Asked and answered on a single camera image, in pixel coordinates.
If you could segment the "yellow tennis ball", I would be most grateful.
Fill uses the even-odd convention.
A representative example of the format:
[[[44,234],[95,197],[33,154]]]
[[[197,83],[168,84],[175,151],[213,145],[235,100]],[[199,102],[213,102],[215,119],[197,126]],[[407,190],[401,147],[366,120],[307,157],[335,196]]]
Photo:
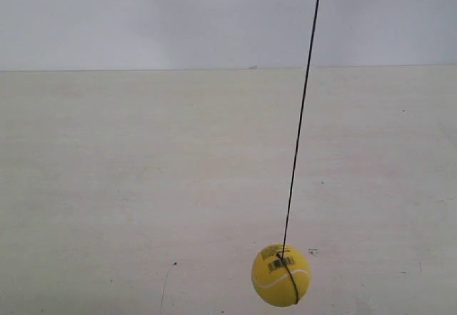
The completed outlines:
[[[258,296],[275,307],[296,305],[311,283],[306,257],[295,247],[271,244],[253,260],[251,282]]]

